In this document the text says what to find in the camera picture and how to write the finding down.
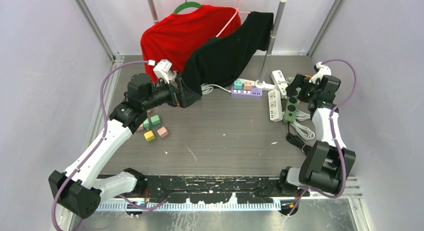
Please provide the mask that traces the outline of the green plug adapter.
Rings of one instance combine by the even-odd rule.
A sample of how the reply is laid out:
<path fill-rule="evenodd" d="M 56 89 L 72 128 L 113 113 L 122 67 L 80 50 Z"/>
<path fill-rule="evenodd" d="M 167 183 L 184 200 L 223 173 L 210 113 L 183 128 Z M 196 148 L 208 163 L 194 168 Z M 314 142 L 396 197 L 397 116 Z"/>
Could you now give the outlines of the green plug adapter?
<path fill-rule="evenodd" d="M 145 131 L 150 131 L 151 129 L 152 129 L 152 124 L 151 124 L 151 122 L 150 122 L 150 119 L 149 118 L 147 118 L 143 123 L 142 123 L 142 126 L 143 126 L 143 129 L 145 130 Z"/>

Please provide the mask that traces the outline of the white power strip with USB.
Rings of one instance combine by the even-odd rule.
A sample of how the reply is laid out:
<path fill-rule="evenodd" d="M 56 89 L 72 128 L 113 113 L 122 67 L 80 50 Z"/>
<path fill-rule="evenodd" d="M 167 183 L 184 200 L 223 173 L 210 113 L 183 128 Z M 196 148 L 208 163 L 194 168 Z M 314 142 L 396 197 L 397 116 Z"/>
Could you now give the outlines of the white power strip with USB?
<path fill-rule="evenodd" d="M 271 79 L 274 83 L 274 89 L 280 92 L 282 99 L 287 98 L 286 88 L 289 86 L 281 70 L 274 70 L 271 72 Z"/>

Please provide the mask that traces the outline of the yellow plug adapter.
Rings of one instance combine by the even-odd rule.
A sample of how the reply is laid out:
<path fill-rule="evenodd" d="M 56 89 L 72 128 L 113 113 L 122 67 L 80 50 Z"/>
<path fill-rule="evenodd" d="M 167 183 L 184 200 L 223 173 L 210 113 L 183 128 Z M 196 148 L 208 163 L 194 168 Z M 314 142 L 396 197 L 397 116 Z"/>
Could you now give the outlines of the yellow plug adapter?
<path fill-rule="evenodd" d="M 153 141 L 155 141 L 155 140 L 156 140 L 156 136 L 155 136 L 155 134 L 154 134 L 154 132 L 153 132 L 152 130 L 149 130 L 149 131 L 145 132 L 145 133 L 143 134 L 143 136 L 144 136 L 144 139 L 145 139 L 148 143 L 151 143 L 151 142 L 153 142 Z"/>

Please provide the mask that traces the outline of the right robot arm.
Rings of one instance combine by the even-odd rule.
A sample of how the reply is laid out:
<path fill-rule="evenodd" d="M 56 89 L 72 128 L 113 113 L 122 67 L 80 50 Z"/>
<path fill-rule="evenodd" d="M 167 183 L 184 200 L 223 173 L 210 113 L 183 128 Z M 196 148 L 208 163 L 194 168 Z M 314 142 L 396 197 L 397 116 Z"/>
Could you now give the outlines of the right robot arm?
<path fill-rule="evenodd" d="M 341 80 L 330 74 L 318 78 L 297 74 L 289 81 L 282 120 L 292 125 L 299 102 L 307 103 L 316 141 L 307 146 L 300 168 L 288 166 L 280 172 L 277 189 L 281 195 L 291 196 L 297 187 L 328 198 L 338 198 L 344 192 L 356 154 L 347 149 L 338 128 L 339 107 L 334 99 L 340 85 Z"/>

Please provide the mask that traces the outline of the green power strip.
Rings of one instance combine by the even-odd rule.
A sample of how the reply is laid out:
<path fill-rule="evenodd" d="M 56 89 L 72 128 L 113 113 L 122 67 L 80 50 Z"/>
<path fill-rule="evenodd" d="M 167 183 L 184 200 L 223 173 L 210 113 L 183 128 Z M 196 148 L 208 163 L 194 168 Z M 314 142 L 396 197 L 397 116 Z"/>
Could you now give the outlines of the green power strip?
<path fill-rule="evenodd" d="M 296 96 L 290 96 L 286 99 L 285 111 L 282 121 L 286 124 L 292 124 L 296 120 L 299 100 Z"/>

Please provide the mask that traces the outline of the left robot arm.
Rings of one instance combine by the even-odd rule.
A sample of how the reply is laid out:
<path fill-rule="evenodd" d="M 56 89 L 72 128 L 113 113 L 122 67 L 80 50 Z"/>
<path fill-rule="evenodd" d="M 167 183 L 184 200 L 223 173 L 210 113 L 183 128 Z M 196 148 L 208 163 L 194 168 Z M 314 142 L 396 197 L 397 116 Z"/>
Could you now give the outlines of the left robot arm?
<path fill-rule="evenodd" d="M 104 201 L 122 194 L 141 197 L 147 188 L 146 177 L 141 172 L 126 168 L 117 175 L 98 180 L 100 171 L 148 118 L 149 110 L 163 104 L 187 108 L 201 97 L 201 91 L 190 89 L 182 78 L 177 78 L 176 85 L 173 85 L 162 78 L 152 82 L 145 73 L 133 75 L 124 100 L 107 116 L 104 128 L 94 142 L 63 172 L 55 170 L 49 176 L 54 197 L 52 215 L 56 214 L 56 206 L 61 205 L 86 219 Z"/>

